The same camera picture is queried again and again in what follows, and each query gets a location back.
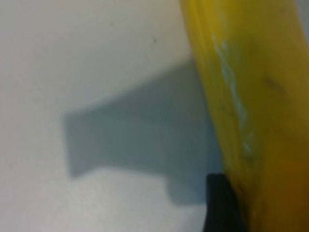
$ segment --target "brown spot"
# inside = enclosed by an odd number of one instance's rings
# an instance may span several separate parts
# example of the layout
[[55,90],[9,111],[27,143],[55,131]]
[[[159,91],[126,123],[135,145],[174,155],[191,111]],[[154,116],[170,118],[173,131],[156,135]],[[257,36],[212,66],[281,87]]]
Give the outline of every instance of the brown spot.
[[224,114],[226,114],[229,117],[233,117],[233,114],[230,110],[228,110],[224,105],[221,105],[221,110],[223,111]]
[[151,35],[151,38],[152,38],[153,42],[156,43],[156,38],[155,38],[155,36],[154,36],[154,35]]
[[283,86],[280,83],[278,83],[277,81],[275,81],[274,79],[272,79],[271,77],[266,76],[264,78],[264,82],[268,87],[275,89],[281,95],[285,95],[285,90],[284,90]]

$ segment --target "banana peel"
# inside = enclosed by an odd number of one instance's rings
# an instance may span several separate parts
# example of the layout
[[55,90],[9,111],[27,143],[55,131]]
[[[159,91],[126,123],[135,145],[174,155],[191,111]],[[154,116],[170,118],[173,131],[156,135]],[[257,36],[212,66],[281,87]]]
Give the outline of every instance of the banana peel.
[[309,50],[295,2],[181,4],[249,231],[309,231]]

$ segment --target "white table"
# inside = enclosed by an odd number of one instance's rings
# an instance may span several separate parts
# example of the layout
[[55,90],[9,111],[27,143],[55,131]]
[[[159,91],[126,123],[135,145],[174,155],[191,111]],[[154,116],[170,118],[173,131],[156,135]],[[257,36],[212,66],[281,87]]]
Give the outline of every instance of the white table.
[[0,231],[201,231],[206,118],[178,0],[1,0]]

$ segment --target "yellow banana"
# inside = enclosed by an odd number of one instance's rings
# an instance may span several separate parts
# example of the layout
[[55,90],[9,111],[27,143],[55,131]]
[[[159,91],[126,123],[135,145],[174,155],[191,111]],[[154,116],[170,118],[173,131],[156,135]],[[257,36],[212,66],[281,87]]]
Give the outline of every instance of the yellow banana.
[[182,0],[251,232],[309,231],[309,51],[293,0]]

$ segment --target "white surface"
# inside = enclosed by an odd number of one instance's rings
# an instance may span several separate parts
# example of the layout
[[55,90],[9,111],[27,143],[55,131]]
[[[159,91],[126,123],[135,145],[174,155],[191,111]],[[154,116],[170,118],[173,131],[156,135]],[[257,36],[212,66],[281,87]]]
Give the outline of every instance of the white surface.
[[190,57],[178,0],[1,0],[0,231],[200,231],[162,175],[70,176],[64,125]]

